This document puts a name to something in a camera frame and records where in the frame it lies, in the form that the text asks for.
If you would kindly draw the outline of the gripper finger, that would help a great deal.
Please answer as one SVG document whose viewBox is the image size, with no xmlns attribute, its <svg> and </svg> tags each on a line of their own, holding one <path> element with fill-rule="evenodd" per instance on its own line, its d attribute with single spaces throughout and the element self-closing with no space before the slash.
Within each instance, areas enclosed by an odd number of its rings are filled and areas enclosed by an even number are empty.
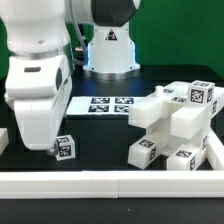
<svg viewBox="0 0 224 224">
<path fill-rule="evenodd" d="M 53 147 L 50 150 L 47 150 L 47 154 L 49 156 L 56 156 L 58 154 L 58 148 L 57 147 Z"/>
</svg>

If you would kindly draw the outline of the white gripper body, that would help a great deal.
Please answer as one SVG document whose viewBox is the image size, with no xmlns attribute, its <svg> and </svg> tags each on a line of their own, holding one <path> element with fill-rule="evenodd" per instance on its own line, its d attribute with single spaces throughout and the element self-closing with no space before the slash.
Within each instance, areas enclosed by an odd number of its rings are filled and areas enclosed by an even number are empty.
<svg viewBox="0 0 224 224">
<path fill-rule="evenodd" d="M 72 90 L 67 57 L 11 57 L 9 62 L 5 100 L 15 113 L 23 143 L 30 150 L 51 150 Z"/>
</svg>

